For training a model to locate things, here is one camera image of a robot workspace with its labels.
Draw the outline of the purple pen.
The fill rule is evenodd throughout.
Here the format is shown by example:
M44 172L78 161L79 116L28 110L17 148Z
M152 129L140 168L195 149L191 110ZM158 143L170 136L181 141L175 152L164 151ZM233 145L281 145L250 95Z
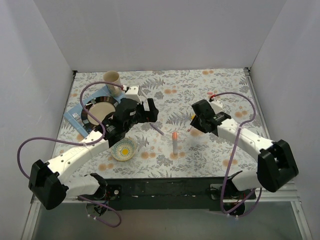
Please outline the purple pen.
M164 136L164 132L162 130L160 130L157 126L155 126L153 123L149 123L149 125L154 129L156 130L159 134L161 134L162 136Z

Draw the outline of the orange pen cap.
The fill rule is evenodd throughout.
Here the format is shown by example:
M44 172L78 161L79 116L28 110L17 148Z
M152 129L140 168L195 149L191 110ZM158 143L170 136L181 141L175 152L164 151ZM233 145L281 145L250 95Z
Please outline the orange pen cap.
M177 132L173 132L172 133L172 141L173 142L177 142L178 141L178 133Z

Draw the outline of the grey orange highlighter pen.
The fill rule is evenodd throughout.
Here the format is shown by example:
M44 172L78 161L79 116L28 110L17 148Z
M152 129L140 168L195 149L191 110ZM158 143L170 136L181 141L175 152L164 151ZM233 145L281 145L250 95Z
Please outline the grey orange highlighter pen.
M174 155L178 154L178 141L177 140L173 140L172 141L172 152Z

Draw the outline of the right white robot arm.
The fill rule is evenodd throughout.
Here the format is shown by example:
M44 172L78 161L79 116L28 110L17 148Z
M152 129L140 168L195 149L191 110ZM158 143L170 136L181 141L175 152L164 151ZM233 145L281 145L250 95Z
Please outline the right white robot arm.
M200 100L192 104L195 117L191 126L203 133L233 142L257 162L250 171L239 171L227 177L221 190L226 196L237 199L247 190L263 188L275 193L299 174L290 145L273 141L241 127L230 115L222 111L222 103Z

